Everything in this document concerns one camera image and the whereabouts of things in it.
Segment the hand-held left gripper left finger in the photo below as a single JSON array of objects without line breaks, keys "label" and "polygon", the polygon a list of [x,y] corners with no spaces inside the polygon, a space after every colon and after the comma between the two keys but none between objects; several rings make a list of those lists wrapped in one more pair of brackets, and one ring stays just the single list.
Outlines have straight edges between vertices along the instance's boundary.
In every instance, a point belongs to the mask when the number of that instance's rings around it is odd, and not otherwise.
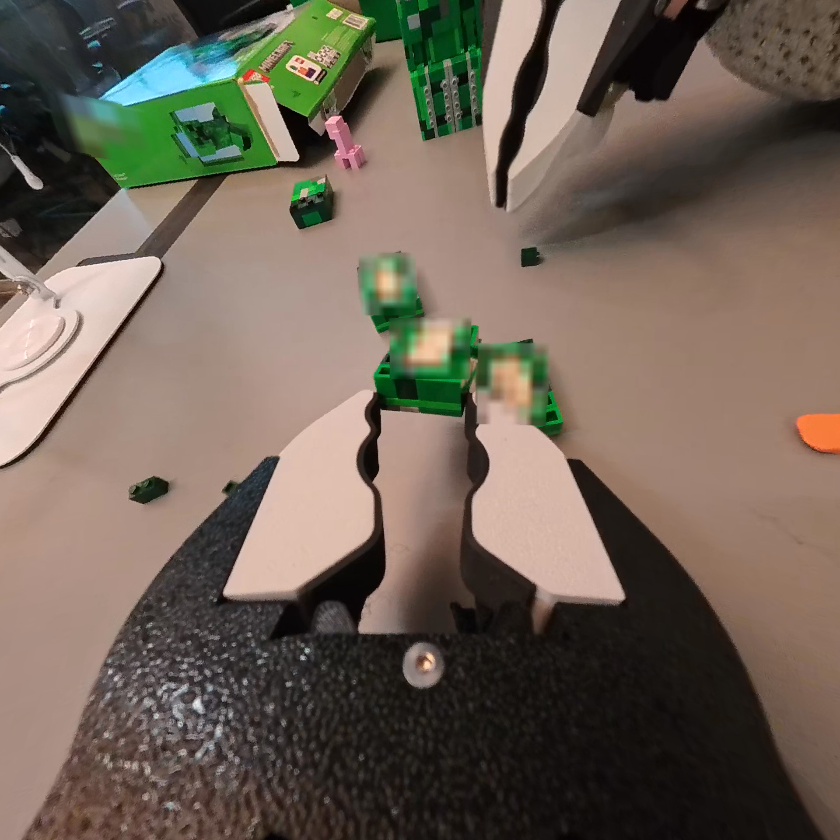
[{"label": "hand-held left gripper left finger", "polygon": [[224,585],[228,602],[278,602],[279,629],[358,629],[385,575],[375,487],[381,409],[362,390],[281,452]]}]

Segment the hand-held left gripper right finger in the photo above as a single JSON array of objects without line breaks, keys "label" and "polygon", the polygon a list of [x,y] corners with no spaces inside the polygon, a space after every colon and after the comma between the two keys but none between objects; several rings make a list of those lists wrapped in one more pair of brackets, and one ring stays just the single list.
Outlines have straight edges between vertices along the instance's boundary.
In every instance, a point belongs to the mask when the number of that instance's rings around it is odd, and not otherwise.
[{"label": "hand-held left gripper right finger", "polygon": [[620,606],[626,594],[570,461],[544,432],[482,423],[465,405],[461,578],[482,619],[515,604],[536,633],[559,604]]}]

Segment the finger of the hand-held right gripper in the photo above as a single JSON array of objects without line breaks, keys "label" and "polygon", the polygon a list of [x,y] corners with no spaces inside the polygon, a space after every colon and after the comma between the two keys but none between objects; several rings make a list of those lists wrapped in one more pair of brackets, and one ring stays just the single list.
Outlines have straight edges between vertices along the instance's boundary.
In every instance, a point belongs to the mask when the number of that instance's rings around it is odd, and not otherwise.
[{"label": "finger of the hand-held right gripper", "polygon": [[597,145],[613,119],[624,86],[609,82],[595,115],[578,109],[585,84],[604,45],[618,1],[561,2],[551,13],[544,72],[507,170],[507,210],[523,207],[553,163],[571,160]]},{"label": "finger of the hand-held right gripper", "polygon": [[490,200],[498,208],[512,209],[511,168],[540,78],[545,8],[540,1],[482,3],[483,143]]}]

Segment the green lego block tan tile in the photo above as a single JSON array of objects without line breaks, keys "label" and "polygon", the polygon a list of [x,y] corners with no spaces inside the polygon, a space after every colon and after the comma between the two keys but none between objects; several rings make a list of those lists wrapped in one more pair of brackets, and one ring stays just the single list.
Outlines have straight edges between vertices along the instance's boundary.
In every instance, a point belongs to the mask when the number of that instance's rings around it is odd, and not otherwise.
[{"label": "green lego block tan tile", "polygon": [[475,405],[478,424],[530,425],[548,436],[558,434],[564,420],[545,346],[532,339],[481,344]]},{"label": "green lego block tan tile", "polygon": [[424,305],[419,296],[408,302],[382,304],[369,314],[376,331],[383,333],[392,328],[395,323],[405,320],[418,319],[425,315]]},{"label": "green lego block tan tile", "polygon": [[395,323],[373,374],[383,407],[462,416],[474,389],[479,327],[469,318],[415,318]]}]

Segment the person's right forearm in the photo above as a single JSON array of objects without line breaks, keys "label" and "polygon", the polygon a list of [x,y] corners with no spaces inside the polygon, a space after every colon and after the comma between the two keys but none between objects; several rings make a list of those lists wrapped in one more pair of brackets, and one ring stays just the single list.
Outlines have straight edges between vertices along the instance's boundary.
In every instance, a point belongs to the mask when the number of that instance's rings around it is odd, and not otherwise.
[{"label": "person's right forearm", "polygon": [[800,102],[839,99],[838,1],[731,1],[706,42],[753,88]]}]

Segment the tall green creeper lego model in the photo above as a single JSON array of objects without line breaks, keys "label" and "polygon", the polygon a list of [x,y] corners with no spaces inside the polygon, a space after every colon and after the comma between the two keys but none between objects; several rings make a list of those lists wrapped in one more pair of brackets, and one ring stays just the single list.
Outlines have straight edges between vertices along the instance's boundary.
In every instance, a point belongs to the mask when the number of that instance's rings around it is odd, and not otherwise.
[{"label": "tall green creeper lego model", "polygon": [[401,40],[423,140],[481,125],[483,2],[360,2],[381,41]]}]

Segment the pink lego pig figure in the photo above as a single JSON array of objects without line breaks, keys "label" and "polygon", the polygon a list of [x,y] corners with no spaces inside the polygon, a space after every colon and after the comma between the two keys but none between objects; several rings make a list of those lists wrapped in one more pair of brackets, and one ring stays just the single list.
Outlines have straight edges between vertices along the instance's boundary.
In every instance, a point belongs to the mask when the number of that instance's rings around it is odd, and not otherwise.
[{"label": "pink lego pig figure", "polygon": [[344,170],[359,170],[366,163],[364,151],[351,135],[347,122],[340,115],[326,120],[325,130],[336,150],[333,154],[336,163]]}]

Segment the small green lego cube head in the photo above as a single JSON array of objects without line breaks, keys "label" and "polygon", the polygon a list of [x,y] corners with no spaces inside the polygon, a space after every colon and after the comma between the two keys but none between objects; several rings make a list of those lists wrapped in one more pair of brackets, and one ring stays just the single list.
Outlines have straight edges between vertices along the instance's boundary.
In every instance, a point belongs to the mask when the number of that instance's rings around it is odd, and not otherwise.
[{"label": "small green lego cube head", "polygon": [[292,187],[289,213],[299,229],[333,219],[334,190],[326,175],[296,182]]}]

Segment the green lego box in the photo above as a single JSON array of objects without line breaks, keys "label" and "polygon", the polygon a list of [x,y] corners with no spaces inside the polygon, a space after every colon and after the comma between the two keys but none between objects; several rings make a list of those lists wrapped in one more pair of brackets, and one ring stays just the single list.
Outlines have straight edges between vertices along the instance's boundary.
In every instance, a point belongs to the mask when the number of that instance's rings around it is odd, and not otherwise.
[{"label": "green lego box", "polygon": [[96,100],[94,155],[122,188],[298,162],[371,67],[375,29],[303,2],[168,48]]}]

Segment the white stand with clear arms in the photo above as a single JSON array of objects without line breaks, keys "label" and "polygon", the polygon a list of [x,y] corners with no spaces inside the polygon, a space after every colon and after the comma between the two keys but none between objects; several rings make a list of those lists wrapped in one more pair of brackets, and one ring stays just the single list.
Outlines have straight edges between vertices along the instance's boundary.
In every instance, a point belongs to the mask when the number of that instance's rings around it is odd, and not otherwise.
[{"label": "white stand with clear arms", "polygon": [[10,281],[22,301],[1,329],[2,468],[47,435],[163,268],[158,256],[120,255]]}]

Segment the orange brick separator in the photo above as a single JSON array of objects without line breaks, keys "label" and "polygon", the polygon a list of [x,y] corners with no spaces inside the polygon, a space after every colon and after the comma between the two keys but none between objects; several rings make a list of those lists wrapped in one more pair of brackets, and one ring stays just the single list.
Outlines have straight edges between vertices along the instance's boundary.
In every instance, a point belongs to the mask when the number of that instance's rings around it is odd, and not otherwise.
[{"label": "orange brick separator", "polygon": [[839,427],[839,413],[808,413],[795,420],[795,428],[802,442],[823,454],[839,454]]}]

